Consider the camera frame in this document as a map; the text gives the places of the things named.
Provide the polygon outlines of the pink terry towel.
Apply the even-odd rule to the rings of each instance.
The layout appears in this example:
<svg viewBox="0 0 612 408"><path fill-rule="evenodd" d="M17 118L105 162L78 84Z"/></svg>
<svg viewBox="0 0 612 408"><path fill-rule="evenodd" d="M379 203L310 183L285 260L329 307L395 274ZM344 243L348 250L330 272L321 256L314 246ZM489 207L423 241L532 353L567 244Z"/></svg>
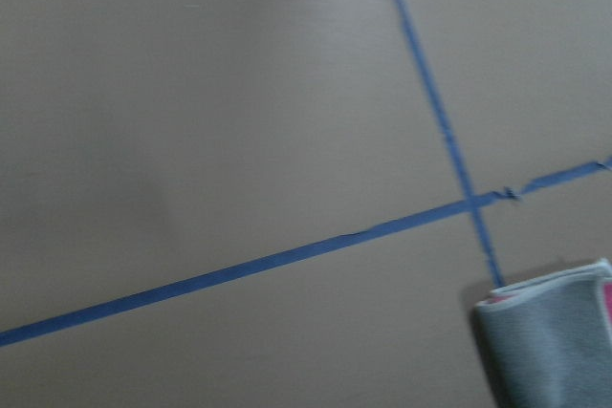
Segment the pink terry towel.
<svg viewBox="0 0 612 408"><path fill-rule="evenodd" d="M500 406L610 406L608 259L491 290L473 315Z"/></svg>

